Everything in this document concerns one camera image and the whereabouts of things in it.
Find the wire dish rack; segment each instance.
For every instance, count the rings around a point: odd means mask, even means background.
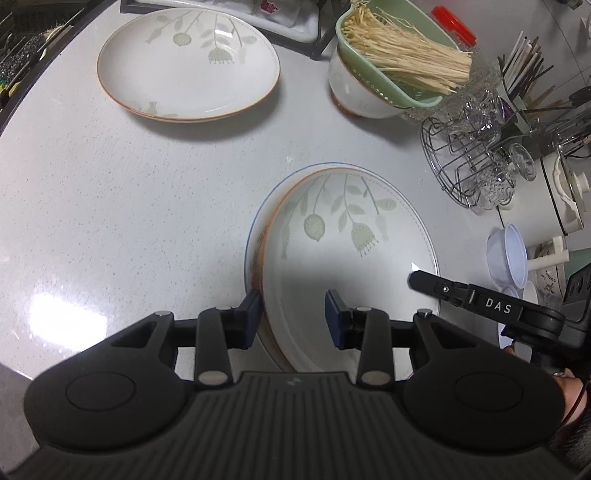
[[[427,118],[421,126],[421,142],[441,188],[465,208],[476,205],[468,185],[490,158],[486,148],[476,154],[478,146],[475,147],[474,141],[466,135],[452,134],[447,123],[433,117]]]
[[[441,189],[458,205],[465,208],[482,206],[480,191],[475,188],[476,180],[485,173],[490,174],[485,171],[495,168],[500,158],[510,164],[511,156],[505,146],[524,135],[503,135],[484,140],[478,138],[477,132],[454,131],[452,125],[452,121],[442,122],[435,117],[427,118],[421,124],[425,156]]]

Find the white plastic bowl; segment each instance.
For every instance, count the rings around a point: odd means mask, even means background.
[[[538,289],[529,280],[525,283],[525,287],[521,294],[521,299],[538,305],[540,300],[538,298]]]
[[[518,290],[527,282],[527,252],[518,228],[508,223],[493,233],[486,243],[486,263],[492,280],[499,287]]]
[[[337,106],[347,113],[365,118],[388,118],[403,111],[386,103],[355,78],[341,60],[338,48],[329,63],[329,85]]]

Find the enoki mushroom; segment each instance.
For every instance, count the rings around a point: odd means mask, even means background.
[[[392,80],[448,95],[470,78],[470,53],[436,43],[410,22],[382,9],[374,13],[365,1],[353,6],[343,23],[343,35]]]

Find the white bowl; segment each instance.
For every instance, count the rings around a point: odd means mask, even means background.
[[[324,296],[335,288],[351,306],[370,306],[411,321],[436,299],[408,287],[413,270],[437,274],[435,252],[417,213],[394,186],[354,166],[300,180],[282,199],[263,240],[262,292],[281,352],[296,371],[346,371],[358,351],[334,347]],[[397,379],[412,373],[408,352],[394,350]]]
[[[262,101],[279,78],[279,58],[256,28],[208,8],[141,15],[100,51],[97,74],[125,109],[166,122],[203,122]]]
[[[508,223],[493,233],[486,243],[488,271],[499,287],[511,285],[518,290],[527,282],[527,252],[518,228]]]
[[[523,292],[521,293],[521,299],[528,301],[530,303],[534,303],[536,305],[540,303],[540,300],[538,298],[538,289],[535,287],[533,282],[530,282],[528,280],[525,283],[525,287],[523,289]]]
[[[365,118],[388,118],[404,111],[389,105],[355,78],[341,60],[338,47],[330,59],[329,84],[333,100],[347,113]]]

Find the plate rim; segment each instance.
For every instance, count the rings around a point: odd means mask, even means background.
[[[275,60],[275,64],[277,65],[277,74],[275,75],[275,79],[272,82],[272,85],[269,87],[269,90],[265,93],[265,95],[261,96],[258,100],[256,100],[254,103],[251,103],[250,105],[247,105],[243,108],[240,108],[240,110],[235,110],[232,112],[228,112],[228,113],[224,113],[222,115],[212,115],[212,116],[199,116],[199,117],[169,117],[169,116],[159,116],[159,115],[151,115],[149,113],[146,112],[142,112],[140,110],[137,110],[135,108],[133,108],[131,105],[126,105],[125,103],[123,103],[120,100],[117,100],[117,98],[115,98],[115,96],[109,91],[109,89],[105,86],[103,80],[100,78],[100,60],[101,57],[103,56],[103,53],[105,51],[105,47],[113,40],[113,38],[115,38],[120,31],[128,28],[131,24],[136,23],[146,17],[153,17],[155,15],[158,14],[162,14],[163,11],[166,10],[175,10],[175,11],[181,11],[181,10],[195,10],[195,11],[206,11],[206,12],[215,12],[216,14],[220,14],[220,15],[224,15],[227,18],[230,18],[232,21],[236,21],[238,23],[240,23],[241,25],[245,25],[247,26],[247,28],[252,28],[253,30],[255,30],[257,32],[258,35],[260,35],[260,37],[262,38],[262,40],[267,44],[268,47],[270,47],[269,49],[271,50],[272,56]],[[171,7],[171,8],[164,8],[162,10],[156,10],[154,12],[149,12],[147,14],[143,14],[140,15],[136,18],[133,18],[132,20],[124,23],[123,25],[121,25],[117,30],[115,30],[110,36],[109,38],[107,38],[107,40],[105,41],[105,43],[103,43],[103,46],[100,48],[100,52],[99,55],[96,59],[96,77],[98,78],[98,81],[100,83],[101,88],[103,89],[103,91],[111,98],[111,100],[113,100],[115,103],[117,103],[119,106],[123,107],[124,109],[126,109],[127,111],[134,113],[136,115],[139,115],[141,117],[144,118],[149,118],[152,120],[159,120],[159,121],[163,121],[163,122],[169,122],[169,123],[199,123],[199,122],[207,122],[207,121],[211,121],[211,120],[220,120],[223,118],[228,118],[230,116],[234,116],[237,115],[245,110],[248,110],[249,108],[254,107],[255,105],[263,102],[267,97],[269,97],[269,95],[272,93],[272,91],[275,89],[275,87],[277,86],[277,82],[279,81],[279,76],[281,75],[281,62],[279,60],[279,56],[277,55],[277,50],[275,49],[275,47],[272,45],[272,43],[269,41],[268,38],[266,38],[266,36],[263,35],[263,33],[253,27],[252,25],[246,23],[244,20],[240,20],[238,17],[234,17],[233,15],[227,14],[225,12],[220,12],[218,10],[215,10],[214,8],[206,8],[206,7],[182,7],[182,8],[177,8],[177,7]]]
[[[344,162],[320,162],[320,163],[315,163],[315,164],[311,164],[311,165],[307,165],[304,166],[302,168],[299,168],[298,170],[290,173],[288,176],[284,177],[283,179],[281,179],[281,181],[279,183],[277,183],[272,190],[265,196],[265,199],[261,202],[261,204],[259,205],[259,208],[253,218],[253,221],[251,223],[251,227],[249,229],[248,232],[248,237],[246,240],[246,248],[245,248],[245,253],[244,253],[244,264],[243,264],[243,276],[244,276],[244,287],[245,287],[245,291],[248,292],[249,288],[250,288],[250,279],[249,276],[247,275],[247,269],[248,267],[248,260],[249,260],[249,247],[251,246],[251,242],[254,242],[256,239],[254,239],[252,237],[252,233],[253,230],[255,228],[255,224],[257,222],[257,219],[261,213],[262,208],[265,206],[266,202],[269,200],[269,198],[273,195],[273,193],[282,185],[284,184],[286,181],[288,181],[290,178],[292,178],[294,175],[301,173],[303,170],[309,169],[309,168],[314,168],[314,167],[321,167],[321,166],[326,166],[326,168],[320,168],[318,170],[314,170],[312,171],[309,175],[306,175],[305,177],[303,177],[302,179],[298,180],[294,185],[292,185],[287,192],[285,193],[285,195],[280,199],[279,203],[276,205],[276,207],[273,209],[273,212],[271,214],[270,220],[267,223],[266,226],[266,230],[267,232],[269,232],[271,225],[275,222],[275,218],[277,217],[277,213],[279,212],[279,210],[281,209],[281,206],[285,203],[287,196],[294,190],[294,188],[296,188],[299,184],[301,184],[303,181],[305,181],[306,179],[308,179],[310,176],[315,175],[315,174],[320,174],[321,172],[327,171],[327,170],[355,170],[357,172],[362,172],[362,173],[367,173],[370,174],[372,176],[374,176],[375,178],[382,180],[388,187],[394,189],[394,191],[406,202],[407,206],[410,208],[411,212],[415,215],[416,219],[418,220],[420,226],[423,228],[423,231],[425,233],[426,236],[426,240],[428,242],[428,246],[430,247],[432,253],[433,253],[433,260],[434,260],[434,266],[435,266],[435,272],[437,275],[440,275],[440,266],[439,266],[439,261],[437,259],[437,253],[435,251],[435,246],[433,245],[433,240],[431,239],[431,235],[429,234],[429,231],[427,229],[427,227],[425,226],[425,223],[423,222],[423,219],[421,218],[421,216],[418,214],[418,212],[416,211],[416,209],[414,208],[413,204],[407,199],[407,197],[405,195],[402,194],[402,192],[400,192],[400,190],[398,188],[396,188],[390,181],[388,181],[387,179],[385,179],[384,177],[382,177],[381,175],[373,172],[372,170],[369,170],[365,167],[361,167],[358,165],[354,165],[354,164],[350,164],[350,163],[344,163]],[[265,257],[265,250],[266,250],[266,242],[263,241],[262,242],[262,255],[261,257]],[[262,270],[264,268],[261,268],[261,290],[262,290]],[[265,302],[264,302],[264,292],[262,293],[262,300],[263,300],[263,311],[264,311],[264,315],[267,315],[267,308],[265,306]],[[441,311],[441,302],[438,301],[437,302],[437,311],[435,312],[435,314],[439,314],[439,312]],[[271,327],[271,322],[269,320],[267,320],[267,322],[269,323],[269,328],[271,329],[272,332],[272,327]],[[275,366],[277,368],[279,368],[280,370],[284,370],[284,368],[275,360],[275,358],[273,357],[273,355],[270,353],[269,349],[267,348],[267,345],[262,341],[259,333],[257,332],[256,334],[259,337],[259,340],[261,342],[261,346],[263,347],[265,353],[268,355],[268,357],[271,359],[271,361],[275,364]],[[272,334],[275,342],[278,343],[277,339],[275,338],[275,335]],[[295,370],[295,367],[293,366],[293,364],[291,363],[291,361],[286,357],[286,355],[282,352],[280,346],[279,349],[281,351],[281,354],[283,355],[283,357],[285,358],[285,360],[287,361],[287,363],[292,367],[292,369]]]

